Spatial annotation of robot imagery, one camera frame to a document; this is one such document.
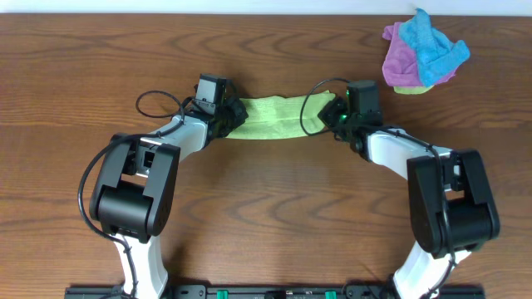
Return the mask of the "light green cloth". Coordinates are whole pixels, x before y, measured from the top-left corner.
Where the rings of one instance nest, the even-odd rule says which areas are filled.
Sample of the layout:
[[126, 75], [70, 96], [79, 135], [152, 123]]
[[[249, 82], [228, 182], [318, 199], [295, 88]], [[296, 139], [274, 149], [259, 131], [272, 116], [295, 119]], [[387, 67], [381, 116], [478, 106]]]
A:
[[[318, 118], [318, 113], [335, 97], [336, 95], [330, 91], [309, 96], [303, 110], [303, 125], [309, 133], [319, 132], [324, 128], [324, 124]], [[284, 140], [306, 136], [299, 121], [304, 99], [305, 96], [242, 99], [249, 117], [227, 138]]]

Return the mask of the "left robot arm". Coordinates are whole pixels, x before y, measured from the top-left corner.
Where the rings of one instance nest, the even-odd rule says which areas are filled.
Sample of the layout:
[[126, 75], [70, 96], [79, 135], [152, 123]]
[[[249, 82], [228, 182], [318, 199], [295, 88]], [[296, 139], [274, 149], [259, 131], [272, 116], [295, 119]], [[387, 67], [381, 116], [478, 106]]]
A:
[[148, 134], [116, 134], [96, 155], [101, 169], [88, 206], [87, 226], [112, 241], [125, 281], [120, 298], [160, 298], [169, 274], [160, 235], [168, 221], [180, 161], [224, 138], [248, 117], [233, 82], [203, 74], [195, 95], [178, 103], [170, 123]]

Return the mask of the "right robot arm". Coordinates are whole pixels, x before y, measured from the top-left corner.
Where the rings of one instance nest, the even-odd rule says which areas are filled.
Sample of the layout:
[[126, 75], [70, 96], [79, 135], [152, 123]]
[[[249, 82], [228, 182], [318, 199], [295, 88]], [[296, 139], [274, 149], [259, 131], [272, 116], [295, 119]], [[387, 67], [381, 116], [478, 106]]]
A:
[[481, 287], [450, 286], [460, 262], [500, 235], [500, 217], [480, 153], [453, 150], [385, 125], [375, 81], [349, 81], [345, 96], [318, 118], [364, 160], [407, 181], [415, 238], [406, 261], [386, 282], [348, 284], [343, 298], [483, 298]]

